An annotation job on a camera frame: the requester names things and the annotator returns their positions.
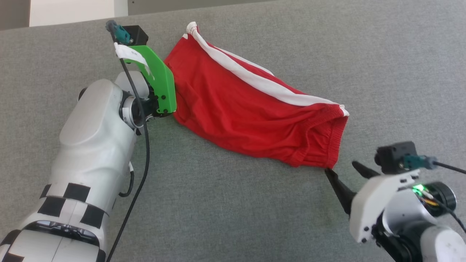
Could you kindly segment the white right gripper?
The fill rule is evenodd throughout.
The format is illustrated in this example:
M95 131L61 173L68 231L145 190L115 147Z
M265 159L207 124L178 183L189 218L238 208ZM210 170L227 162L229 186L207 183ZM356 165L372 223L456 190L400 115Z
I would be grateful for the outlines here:
M371 238L372 226L386 209L394 211L414 207L418 198L411 186L420 170L398 175L380 175L358 161L353 161L352 166L363 178L368 179L357 194L343 184L332 169L325 169L325 174L345 214L350 216L349 231L353 239L357 243L363 243Z

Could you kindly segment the grey fabric sofa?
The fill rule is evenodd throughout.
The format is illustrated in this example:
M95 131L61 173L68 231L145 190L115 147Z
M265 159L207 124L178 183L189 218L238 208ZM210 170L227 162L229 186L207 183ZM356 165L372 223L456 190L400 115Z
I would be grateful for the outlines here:
M118 18L162 59L186 26L349 118L334 170L366 182L380 146L466 169L466 0L284 0ZM0 242L33 211L80 91L123 71L106 20L0 31ZM173 116L113 262L392 262L356 243L325 173L222 149Z

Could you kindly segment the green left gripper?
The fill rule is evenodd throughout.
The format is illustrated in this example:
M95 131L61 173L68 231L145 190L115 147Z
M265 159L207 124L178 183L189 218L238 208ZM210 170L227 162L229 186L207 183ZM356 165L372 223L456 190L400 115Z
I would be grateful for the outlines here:
M126 58L125 61L135 62L149 87L157 99L158 106L153 116L162 117L177 110L174 76L168 66L148 46L130 46L132 51L140 54L145 62Z

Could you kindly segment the red shorts with white stripes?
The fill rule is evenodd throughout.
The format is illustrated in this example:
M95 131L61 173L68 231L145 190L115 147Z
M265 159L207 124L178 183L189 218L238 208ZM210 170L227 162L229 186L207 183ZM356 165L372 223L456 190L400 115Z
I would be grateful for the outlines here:
M165 60L174 76L174 117L226 150L290 166L333 168L349 113L287 85L271 71L207 42L196 22Z

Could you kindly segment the white tape strip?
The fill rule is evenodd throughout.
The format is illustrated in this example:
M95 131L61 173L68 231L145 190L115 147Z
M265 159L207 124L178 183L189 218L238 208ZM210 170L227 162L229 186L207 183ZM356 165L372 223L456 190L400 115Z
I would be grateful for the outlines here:
M122 44L114 43L116 56L123 60L130 60L143 65L144 70L151 80L155 77L150 70L150 65L147 62L146 56L150 55L151 49L148 46L134 46L129 47Z

